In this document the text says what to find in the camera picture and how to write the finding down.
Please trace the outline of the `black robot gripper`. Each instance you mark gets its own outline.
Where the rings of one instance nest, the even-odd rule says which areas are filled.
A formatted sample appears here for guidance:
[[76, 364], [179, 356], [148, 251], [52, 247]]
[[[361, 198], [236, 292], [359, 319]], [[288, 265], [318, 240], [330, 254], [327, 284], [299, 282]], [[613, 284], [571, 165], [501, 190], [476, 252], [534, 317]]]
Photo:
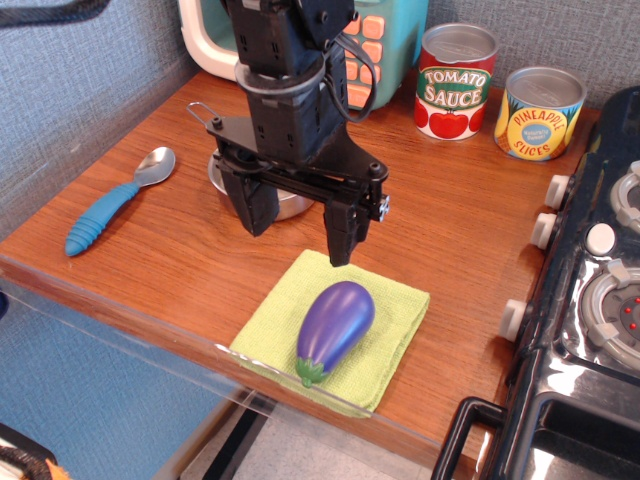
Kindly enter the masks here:
[[331, 79], [244, 89], [247, 117], [206, 122], [220, 152], [226, 193], [243, 227], [262, 235], [278, 216], [277, 189], [325, 204], [330, 263], [341, 267], [389, 209], [384, 163], [350, 137], [346, 89]]

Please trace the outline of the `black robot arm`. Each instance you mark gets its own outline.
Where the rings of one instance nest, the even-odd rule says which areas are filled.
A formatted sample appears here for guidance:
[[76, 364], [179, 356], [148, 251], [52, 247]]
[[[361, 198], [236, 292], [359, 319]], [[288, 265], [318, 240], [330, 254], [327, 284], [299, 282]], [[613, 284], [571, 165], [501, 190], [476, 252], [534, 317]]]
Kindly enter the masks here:
[[244, 228], [264, 233], [280, 212], [281, 190], [325, 206], [330, 262], [349, 263], [370, 221], [388, 211], [387, 167], [349, 136], [368, 113], [348, 111], [346, 58], [370, 66], [343, 32], [357, 12], [351, 1], [228, 1], [238, 85], [247, 117], [212, 118], [218, 168]]

